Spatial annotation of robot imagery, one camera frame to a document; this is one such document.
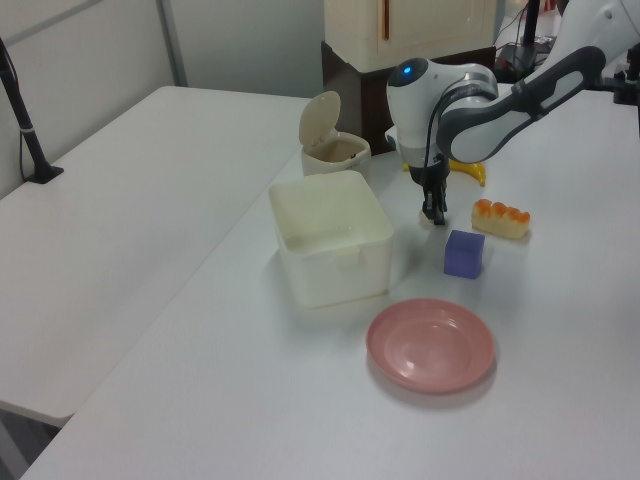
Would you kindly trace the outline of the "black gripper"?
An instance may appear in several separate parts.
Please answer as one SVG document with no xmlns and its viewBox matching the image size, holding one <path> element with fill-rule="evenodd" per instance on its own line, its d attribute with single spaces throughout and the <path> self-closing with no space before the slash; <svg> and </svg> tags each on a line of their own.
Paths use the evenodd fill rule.
<svg viewBox="0 0 640 480">
<path fill-rule="evenodd" d="M 435 157 L 430 166 L 409 166 L 411 179 L 422 187 L 424 202 L 422 212 L 435 225 L 445 225 L 446 180 L 449 175 L 449 160 L 445 157 Z"/>
</svg>

